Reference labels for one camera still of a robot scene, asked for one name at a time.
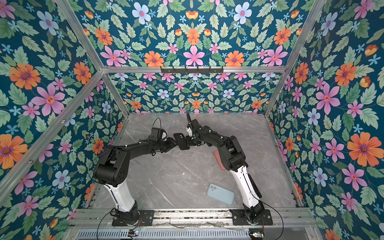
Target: orange flower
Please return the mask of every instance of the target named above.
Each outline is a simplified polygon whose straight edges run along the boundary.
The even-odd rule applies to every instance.
[[[259,108],[259,107],[261,107],[262,106],[262,102],[261,101],[256,101],[256,102],[253,102],[252,103],[252,108]]]
[[[244,62],[243,53],[239,53],[239,51],[234,51],[233,53],[228,53],[228,57],[225,58],[225,62],[227,63],[227,67],[240,67]]]
[[[303,191],[301,190],[301,187],[299,187],[299,184],[297,182],[295,182],[295,187],[296,187],[297,193],[299,194],[300,199],[302,200],[303,199],[303,195],[302,195]]]
[[[144,55],[144,62],[148,64],[148,67],[162,67],[164,66],[164,59],[161,58],[160,53],[155,53],[154,51],[149,51]]]
[[[90,11],[85,11],[84,12],[85,13],[85,15],[89,18],[89,19],[93,19],[93,13],[91,13]]]
[[[176,36],[181,36],[182,33],[183,33],[183,32],[181,31],[181,29],[177,29],[177,30],[175,31],[175,35],[176,35]]]
[[[352,81],[356,74],[355,72],[357,71],[357,68],[353,66],[353,63],[348,63],[346,65],[345,63],[341,65],[340,69],[337,69],[336,71],[336,77],[335,81],[337,82],[337,85],[342,86],[347,86],[349,84],[349,81]]]
[[[25,66],[24,63],[18,63],[17,68],[12,67],[9,71],[12,73],[9,75],[11,81],[16,82],[15,85],[19,88],[25,87],[25,89],[31,90],[41,80],[38,77],[40,73],[29,64]]]
[[[212,34],[211,30],[209,30],[209,29],[205,29],[204,30],[204,35],[205,36],[210,36],[211,34]]]
[[[360,80],[360,86],[362,86],[363,88],[369,87],[370,84],[371,79],[368,76],[365,76]]]
[[[94,186],[95,186],[95,184],[92,183],[92,184],[87,188],[87,190],[85,190],[86,195],[84,196],[84,200],[86,200],[86,201],[88,200],[88,198],[89,198],[89,196],[91,195],[91,192],[92,192]]]
[[[299,15],[299,10],[295,10],[295,11],[293,11],[292,13],[291,13],[291,18],[295,18],[295,17],[297,17],[297,15]]]
[[[118,132],[120,132],[121,127],[122,127],[122,122],[120,122],[120,123],[118,124]]]
[[[59,221],[58,218],[53,219],[52,222],[49,224],[49,227],[50,228],[56,227],[58,221]]]
[[[56,240],[56,237],[49,235],[46,239],[43,239],[43,240]]]
[[[75,63],[74,66],[76,68],[73,69],[73,72],[74,74],[77,75],[76,76],[77,81],[85,85],[87,82],[89,82],[89,79],[91,78],[89,67],[86,66],[83,62]]]
[[[99,138],[99,139],[97,139],[95,141],[95,143],[93,144],[93,150],[92,150],[95,154],[101,153],[101,150],[104,147],[104,143],[103,142],[104,141],[101,138]]]
[[[131,105],[133,108],[135,109],[140,109],[141,108],[141,103],[137,102],[137,101],[132,101],[131,102]]]
[[[303,84],[303,82],[305,82],[305,80],[307,79],[308,73],[309,73],[308,64],[301,63],[300,66],[298,66],[296,69],[295,82],[298,84]]]
[[[3,164],[3,169],[11,168],[23,156],[23,152],[28,150],[26,144],[22,144],[24,139],[15,136],[12,139],[11,134],[0,135],[0,164]]]
[[[352,160],[358,160],[358,164],[366,167],[367,161],[371,167],[379,164],[377,159],[384,158],[384,150],[377,148],[381,146],[381,141],[377,137],[371,138],[371,134],[361,132],[360,136],[355,133],[351,137],[352,142],[348,142],[347,148],[351,150],[349,156]]]
[[[195,28],[191,28],[189,33],[187,33],[188,42],[192,45],[196,45],[200,41],[200,34],[197,32]]]
[[[194,102],[192,103],[192,107],[198,109],[199,107],[201,107],[201,103],[200,103],[199,101],[194,101]]]
[[[379,48],[376,45],[369,45],[365,49],[365,55],[370,56],[370,55],[374,54],[377,50],[379,50]]]
[[[95,33],[96,37],[99,38],[99,42],[103,43],[104,45],[112,45],[112,37],[111,34],[108,31],[105,31],[103,28],[96,29]]]
[[[288,151],[292,151],[294,145],[295,145],[295,144],[293,143],[292,139],[290,139],[290,138],[288,138],[288,139],[285,141],[285,146],[287,147],[287,150],[288,150]]]
[[[340,240],[340,237],[336,235],[333,230],[329,230],[329,229],[325,231],[325,238],[327,240]]]
[[[288,38],[291,36],[291,29],[290,28],[282,28],[281,31],[277,31],[276,36],[274,37],[275,44],[283,45],[286,41],[288,41]]]
[[[197,17],[199,16],[199,12],[197,11],[186,11],[185,12],[185,15],[187,16],[188,19],[197,19]]]

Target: floral wallpaper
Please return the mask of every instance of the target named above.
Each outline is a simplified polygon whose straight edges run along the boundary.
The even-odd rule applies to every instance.
[[[262,113],[280,74],[116,73],[111,78],[130,112]]]
[[[46,3],[0,1],[0,180],[94,73],[56,4]]]
[[[94,187],[97,155],[114,144],[123,120],[100,81],[3,202],[0,239],[62,239]],[[0,135],[2,142],[11,138],[21,143],[11,134]]]
[[[313,2],[85,0],[76,14],[105,66],[278,66]]]
[[[269,115],[327,240],[384,238],[382,0],[332,1]]]

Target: pink flower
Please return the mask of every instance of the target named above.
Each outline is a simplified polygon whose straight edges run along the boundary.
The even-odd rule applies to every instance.
[[[204,57],[205,53],[203,52],[197,52],[197,47],[195,45],[192,45],[191,47],[191,53],[185,52],[183,53],[184,57],[189,58],[187,62],[185,63],[187,66],[190,66],[193,64],[195,67],[197,65],[203,65],[203,61],[200,59]]]
[[[251,80],[249,80],[248,82],[245,81],[243,87],[245,87],[245,89],[251,88],[252,87]]]
[[[103,89],[104,89],[104,88],[103,88],[103,84],[104,84],[104,82],[103,82],[102,80],[100,80],[99,83],[97,84],[97,86],[96,86],[96,90],[97,90],[98,92],[100,92],[100,90],[103,90]]]
[[[285,162],[288,162],[288,158],[286,156],[288,150],[284,149],[283,145],[282,144],[279,144],[279,147],[280,147],[280,152],[281,152],[281,156],[283,157],[283,160]]]
[[[276,49],[276,52],[273,51],[272,49],[269,49],[268,50],[268,58],[265,58],[263,60],[263,63],[269,63],[268,66],[274,66],[275,63],[276,65],[281,65],[283,64],[283,60],[281,60],[280,58],[283,58],[285,57],[288,52],[281,52],[283,50],[283,45],[280,45],[279,47],[277,47]]]
[[[0,17],[6,18],[8,15],[8,17],[15,19],[15,16],[12,14],[14,11],[14,7],[7,5],[7,0],[0,0]]]
[[[220,82],[222,83],[224,80],[228,80],[229,79],[229,75],[231,75],[230,73],[222,73],[222,74],[219,74],[216,76],[216,79],[220,79]]]
[[[367,11],[371,10],[375,6],[375,3],[372,3],[372,0],[361,0],[361,6],[358,6],[355,8],[355,20],[358,19],[360,16],[361,18],[365,18],[367,15]]]
[[[320,79],[317,79],[317,83],[314,85],[316,88],[316,90],[318,91],[319,89],[323,89],[324,87],[324,84],[325,84],[325,81],[324,81],[324,78],[320,78]]]
[[[25,202],[21,202],[18,204],[18,207],[21,208],[18,216],[20,217],[25,213],[25,215],[29,216],[32,213],[32,209],[35,209],[39,207],[39,204],[37,204],[37,200],[39,200],[39,197],[34,197],[32,199],[32,196],[29,195],[26,197]]]
[[[131,55],[131,53],[127,52],[126,49],[124,49],[124,51],[120,50],[120,57],[124,57],[125,60],[131,59],[130,55]]]
[[[152,79],[156,79],[155,73],[143,73],[144,79],[148,79],[150,82],[152,82]]]
[[[177,90],[180,90],[180,89],[184,89],[184,84],[182,84],[180,81],[178,81],[178,83],[175,83],[175,89],[177,88]]]
[[[333,162],[337,162],[337,157],[339,157],[340,159],[344,159],[345,158],[344,154],[342,152],[340,152],[341,150],[344,149],[344,144],[336,145],[336,139],[332,139],[331,143],[332,143],[332,145],[329,142],[325,143],[325,146],[328,149],[330,149],[325,154],[327,156],[331,156],[332,155]]]
[[[211,48],[209,50],[212,51],[212,54],[214,54],[214,53],[218,53],[219,49],[220,47],[217,45],[217,43],[215,43],[215,45],[211,44]]]
[[[34,186],[33,181],[30,179],[36,177],[36,175],[37,175],[37,171],[33,171],[25,175],[15,188],[16,195],[19,195],[23,191],[24,185],[25,187],[33,187]]]
[[[171,79],[175,79],[175,76],[173,76],[172,73],[160,73],[160,76],[163,76],[161,80],[163,81],[167,80],[167,82],[169,83]]]
[[[288,90],[288,92],[291,90],[291,88],[293,87],[293,77],[288,77],[287,80],[285,80],[285,90]]]
[[[257,54],[258,54],[257,58],[264,59],[264,57],[268,56],[268,51],[262,49],[262,50],[261,50],[260,52],[258,52]]]
[[[296,166],[294,163],[291,163],[291,166],[289,168],[292,170],[292,172],[296,172]]]
[[[297,116],[300,115],[299,110],[300,110],[300,108],[298,108],[298,107],[296,107],[296,106],[294,107],[294,109],[292,109],[292,115],[293,115],[295,118],[297,118]]]
[[[360,178],[364,175],[364,170],[358,169],[355,172],[355,167],[351,163],[348,165],[348,169],[349,171],[345,168],[342,169],[344,175],[347,176],[344,178],[344,182],[346,184],[350,184],[352,182],[352,187],[356,191],[359,190],[359,184],[363,187],[368,186],[365,180]]]
[[[70,221],[72,218],[75,217],[76,209],[73,209],[72,211],[69,211],[67,220]]]
[[[217,83],[213,83],[213,82],[211,81],[209,84],[207,84],[208,89],[213,90],[213,89],[217,88],[216,84],[217,84]]]
[[[52,110],[59,114],[64,109],[64,104],[59,102],[59,100],[63,100],[65,97],[64,93],[55,94],[55,86],[53,84],[48,84],[48,92],[44,90],[44,88],[37,87],[37,92],[42,96],[32,98],[31,102],[36,105],[43,105],[44,107],[41,109],[43,116],[47,116],[51,113]]]
[[[176,47],[176,44],[172,45],[170,43],[169,47],[168,47],[168,50],[169,50],[169,53],[175,53],[176,54],[176,51],[178,51],[179,49]]]
[[[68,141],[61,142],[61,147],[59,147],[59,151],[61,151],[61,154],[65,154],[65,152],[70,152],[70,147],[72,147],[72,144],[70,144]]]
[[[324,93],[318,92],[316,93],[316,98],[321,100],[317,103],[316,109],[322,109],[324,107],[324,112],[328,115],[331,111],[331,105],[336,107],[340,105],[340,101],[338,98],[333,98],[338,92],[340,87],[333,87],[331,91],[329,91],[329,84],[325,83],[323,91]]]
[[[61,79],[55,78],[55,81],[52,82],[52,84],[56,86],[56,90],[60,89],[60,91],[64,91],[64,88],[67,85],[65,85],[63,82],[64,82],[64,80],[62,78]]]
[[[342,193],[341,196],[344,198],[341,200],[341,203],[347,206],[348,211],[351,211],[352,209],[354,211],[358,210],[358,208],[355,206],[358,201],[354,198],[351,199],[351,194],[349,192],[347,192],[347,195]]]
[[[142,88],[144,90],[147,89],[147,87],[148,87],[147,83],[146,82],[143,83],[143,81],[140,81],[139,86],[140,86],[140,88]]]
[[[92,107],[88,107],[88,108],[85,108],[85,110],[87,111],[86,112],[86,115],[91,118],[93,116],[95,116],[95,109],[92,109]]]
[[[44,152],[39,156],[39,162],[44,162],[46,156],[47,157],[52,157],[52,152],[49,151],[52,148],[53,148],[53,144],[52,143],[48,144],[48,146],[46,147]]]
[[[85,102],[87,103],[88,101],[93,102],[93,96],[95,94],[93,92],[90,92],[89,95],[85,98]]]
[[[321,147],[319,146],[320,145],[320,141],[316,142],[314,139],[312,140],[312,143],[310,144],[310,146],[312,147],[311,151],[312,152],[315,152],[316,154],[319,153],[319,150],[321,150]]]
[[[112,53],[112,50],[108,46],[105,46],[104,50],[106,51],[106,53],[101,52],[100,55],[104,58],[108,58],[108,60],[107,60],[108,66],[112,66],[113,64],[115,64],[116,67],[120,67],[121,66],[120,63],[126,63],[127,62],[124,59],[119,58],[120,57],[120,50],[114,50]]]
[[[247,73],[235,73],[236,76],[235,78],[238,79],[239,81],[241,81],[243,78],[247,78],[246,74]]]
[[[211,3],[215,2],[216,5],[219,5],[220,4],[220,0],[210,0]]]
[[[28,106],[24,105],[22,108],[25,110],[23,112],[24,116],[30,116],[32,119],[35,118],[35,115],[40,115],[40,112],[38,111],[39,106],[33,106],[33,103],[29,102]]]
[[[163,0],[163,4],[166,6],[168,4],[168,2],[172,3],[173,0]]]
[[[353,105],[352,104],[348,104],[348,108],[349,110],[347,111],[348,114],[352,114],[353,118],[356,117],[356,113],[361,115],[362,114],[362,111],[360,110],[362,107],[364,106],[364,104],[360,103],[358,104],[358,101],[355,100],[353,102]]]
[[[292,95],[294,96],[293,101],[300,102],[300,97],[303,96],[303,93],[301,93],[301,87],[295,87],[295,91],[292,93]]]

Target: diagonal metal beam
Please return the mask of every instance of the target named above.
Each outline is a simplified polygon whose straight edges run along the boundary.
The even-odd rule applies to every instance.
[[[58,5],[60,11],[63,13],[65,19],[69,23],[80,44],[83,46],[96,70],[100,71],[103,67],[103,63],[101,62],[96,50],[93,48],[88,36],[85,34],[84,28],[74,13],[73,9],[71,8],[71,5],[68,3],[68,0],[56,0],[56,4]]]
[[[119,106],[120,111],[122,112],[124,117],[127,118],[129,115],[128,109],[125,106],[124,101],[121,98],[121,95],[118,92],[116,86],[113,84],[112,79],[109,76],[109,74],[106,74],[106,73],[104,74],[103,81],[104,81],[105,85],[107,86],[107,88],[109,89],[111,96],[115,99],[116,104]]]
[[[68,121],[72,114],[80,107],[89,93],[97,86],[103,74],[96,72],[89,82],[77,93],[72,101],[56,117],[51,125],[33,143],[23,157],[4,176],[0,182],[0,205],[9,196],[20,180],[28,173],[39,156],[45,151],[47,145],[53,141],[56,135]]]
[[[103,67],[104,73],[187,73],[199,70],[210,73],[284,73],[286,68],[283,66],[255,66],[255,67]]]
[[[297,58],[299,57],[299,54],[300,54],[301,50],[303,49],[304,44],[305,44],[310,32],[312,31],[312,28],[316,22],[316,19],[320,15],[321,10],[323,9],[323,6],[326,2],[327,2],[327,0],[315,0],[315,2],[313,3],[312,9],[310,10],[308,17],[305,20],[301,34],[300,34],[299,38],[297,39],[295,46],[293,47],[291,55],[288,58],[288,62],[286,65],[286,71],[281,76],[279,82],[277,83],[277,85],[275,87],[275,91],[273,92],[273,94],[269,100],[268,108],[264,112],[266,117],[269,115],[274,104],[276,103],[276,101],[279,97],[279,94],[284,87],[284,83],[288,79],[289,74],[291,73],[295,62],[296,62]]]

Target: black mounting plate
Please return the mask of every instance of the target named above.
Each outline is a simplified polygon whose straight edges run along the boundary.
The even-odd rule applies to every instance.
[[[231,209],[230,212],[232,213],[232,221],[233,225],[250,225],[245,216],[245,210],[244,209]],[[265,226],[273,225],[271,212],[267,209],[264,210],[263,215],[261,219],[264,221]],[[260,219],[260,222],[256,225],[263,225],[262,221]]]
[[[154,210],[139,210],[139,222],[140,226],[152,226]],[[116,216],[117,219],[113,219],[112,226],[114,227],[126,227],[125,219],[119,216]]]

